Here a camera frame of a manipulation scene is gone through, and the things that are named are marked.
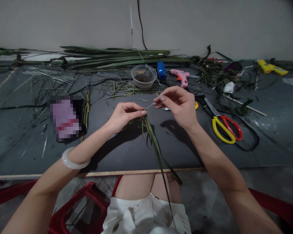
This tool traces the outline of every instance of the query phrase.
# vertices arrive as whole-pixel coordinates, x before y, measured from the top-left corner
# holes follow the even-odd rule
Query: bracelet
[[[71,151],[73,148],[74,147],[68,148],[62,154],[62,160],[63,160],[64,165],[67,166],[68,168],[71,168],[74,170],[79,170],[79,169],[82,169],[82,168],[88,166],[91,160],[89,160],[88,162],[86,162],[84,164],[76,164],[68,159],[68,152]]]

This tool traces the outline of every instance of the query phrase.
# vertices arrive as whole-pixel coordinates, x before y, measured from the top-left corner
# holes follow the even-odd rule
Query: wooden board edge
[[[177,168],[175,171],[198,171],[204,170],[205,167],[196,168]],[[91,177],[91,176],[116,176],[116,175],[130,175],[130,174],[147,174],[147,173],[160,173],[158,170],[138,170],[138,171],[115,171],[115,172],[87,172],[78,173],[76,177]],[[32,175],[0,175],[0,179],[33,179],[39,178],[42,174],[32,174]]]

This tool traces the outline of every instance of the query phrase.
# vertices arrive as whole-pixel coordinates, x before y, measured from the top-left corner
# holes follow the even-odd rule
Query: plastic container
[[[157,78],[157,72],[154,68],[143,64],[131,69],[131,76],[134,84],[142,89],[149,88]]]

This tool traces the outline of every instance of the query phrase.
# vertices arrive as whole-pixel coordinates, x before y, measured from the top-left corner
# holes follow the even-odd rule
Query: white skirt
[[[140,200],[112,197],[103,223],[104,234],[110,233],[181,233],[191,234],[190,223],[183,204],[160,200],[150,193]]]

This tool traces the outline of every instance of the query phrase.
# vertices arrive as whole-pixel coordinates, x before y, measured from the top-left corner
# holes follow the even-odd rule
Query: black table
[[[251,64],[250,61],[243,63],[244,66]],[[23,70],[24,68],[18,68],[10,79],[1,86],[0,107],[15,88],[30,78],[30,75],[23,74]],[[192,69],[185,68],[183,70],[196,74],[195,70]],[[9,73],[0,74],[0,84],[8,75]],[[247,117],[252,124],[257,126],[258,129],[253,128],[260,137],[258,147],[252,152],[245,152],[236,145],[223,143],[213,132],[210,116],[202,110],[201,106],[198,108],[199,123],[238,168],[293,165],[293,86],[282,81],[283,78],[289,77],[293,78],[293,72],[283,77],[273,73],[261,74],[258,83],[259,89],[256,92],[247,92],[243,89],[235,94],[242,97],[241,102],[245,102],[247,97],[253,98],[254,102],[250,106],[267,114],[267,117],[264,117],[251,112]],[[71,88],[70,93],[87,85],[89,79],[89,76],[79,78]],[[3,106],[31,104],[32,96],[35,97],[35,94],[39,92],[39,84],[42,81],[38,81],[33,88],[31,88],[31,82],[35,82],[35,77],[12,93]],[[201,88],[191,79],[189,83],[194,84],[197,90],[205,94],[212,104],[215,103],[215,90],[204,86]],[[93,90],[91,102],[102,96],[102,92],[100,94],[99,92],[99,90]],[[114,110],[113,107],[118,102],[136,102],[147,107],[155,97],[156,94],[144,96],[135,94],[115,98],[114,101],[101,98],[90,107],[89,129],[85,137],[96,131],[108,120]],[[0,179],[39,177],[61,157],[66,148],[80,143],[80,139],[68,145],[57,143],[49,120],[47,120],[47,131],[43,133],[46,121],[39,122],[48,116],[47,110],[28,129],[28,126],[44,108],[0,111]],[[204,167],[188,135],[176,123],[170,111],[150,107],[148,116],[162,155],[173,168],[194,170]],[[239,144],[246,148],[250,147],[254,144],[255,139],[247,128],[242,127],[242,130],[244,140]],[[46,135],[48,135],[47,144],[42,157]],[[147,147],[142,138],[141,122],[136,121],[120,134],[116,134],[108,140],[92,158],[89,166],[81,171],[80,175],[147,173],[159,172],[159,169],[154,148],[153,146]]]

